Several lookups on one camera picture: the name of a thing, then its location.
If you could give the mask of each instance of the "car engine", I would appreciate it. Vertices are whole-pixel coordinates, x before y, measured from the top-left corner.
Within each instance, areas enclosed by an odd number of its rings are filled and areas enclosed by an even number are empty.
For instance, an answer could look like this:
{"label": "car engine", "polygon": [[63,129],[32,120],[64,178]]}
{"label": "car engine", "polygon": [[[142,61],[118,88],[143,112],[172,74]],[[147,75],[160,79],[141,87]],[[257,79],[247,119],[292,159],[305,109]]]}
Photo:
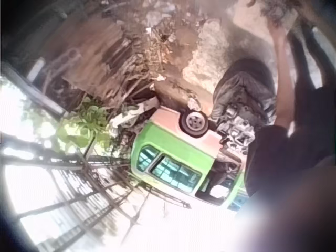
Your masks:
{"label": "car engine", "polygon": [[244,68],[244,62],[234,64],[233,70],[229,69],[218,83],[210,120],[223,136],[223,148],[247,155],[255,132],[275,119],[276,96],[273,79],[264,64],[258,72],[255,69],[242,71],[242,65]]}

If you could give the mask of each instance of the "dark shirt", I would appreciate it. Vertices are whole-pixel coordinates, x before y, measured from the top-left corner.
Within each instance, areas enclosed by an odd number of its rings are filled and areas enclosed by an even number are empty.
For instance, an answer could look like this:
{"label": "dark shirt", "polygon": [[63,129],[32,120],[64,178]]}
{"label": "dark shirt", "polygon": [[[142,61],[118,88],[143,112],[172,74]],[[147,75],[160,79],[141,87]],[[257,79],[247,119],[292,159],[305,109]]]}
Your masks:
{"label": "dark shirt", "polygon": [[255,137],[249,146],[245,172],[249,196],[262,187],[275,188],[297,172],[335,154],[332,129],[301,128],[288,137],[285,128],[271,125],[256,132]]}

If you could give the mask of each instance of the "rock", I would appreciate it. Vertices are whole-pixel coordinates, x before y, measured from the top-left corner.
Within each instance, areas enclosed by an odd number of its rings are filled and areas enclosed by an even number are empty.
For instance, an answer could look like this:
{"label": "rock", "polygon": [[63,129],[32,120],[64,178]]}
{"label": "rock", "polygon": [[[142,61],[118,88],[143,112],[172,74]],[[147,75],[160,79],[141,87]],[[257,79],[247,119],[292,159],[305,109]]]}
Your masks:
{"label": "rock", "polygon": [[219,19],[209,19],[204,23],[193,58],[182,71],[186,81],[210,93],[214,92],[228,67],[224,56],[229,43],[220,24]]}
{"label": "rock", "polygon": [[200,111],[202,109],[200,102],[193,97],[189,97],[188,99],[188,108],[196,111]]}

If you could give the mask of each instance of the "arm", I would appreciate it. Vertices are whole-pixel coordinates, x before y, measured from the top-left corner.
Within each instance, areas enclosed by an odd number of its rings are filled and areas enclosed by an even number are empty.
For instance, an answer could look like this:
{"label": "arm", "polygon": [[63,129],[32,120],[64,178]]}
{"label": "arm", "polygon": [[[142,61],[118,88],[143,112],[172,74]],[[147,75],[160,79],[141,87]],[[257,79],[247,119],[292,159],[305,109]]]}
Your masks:
{"label": "arm", "polygon": [[282,27],[275,27],[269,20],[268,29],[274,41],[279,76],[274,125],[282,126],[288,130],[294,119],[294,89],[286,55],[286,31]]}

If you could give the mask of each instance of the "hand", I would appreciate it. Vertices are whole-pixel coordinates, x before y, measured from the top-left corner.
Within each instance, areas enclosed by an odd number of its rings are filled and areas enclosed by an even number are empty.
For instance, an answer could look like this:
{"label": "hand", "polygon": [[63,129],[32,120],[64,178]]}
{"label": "hand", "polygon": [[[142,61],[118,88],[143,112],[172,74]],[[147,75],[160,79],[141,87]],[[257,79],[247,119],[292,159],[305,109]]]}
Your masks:
{"label": "hand", "polygon": [[275,45],[283,45],[286,41],[286,30],[282,26],[276,26],[271,19],[267,19],[267,28]]}

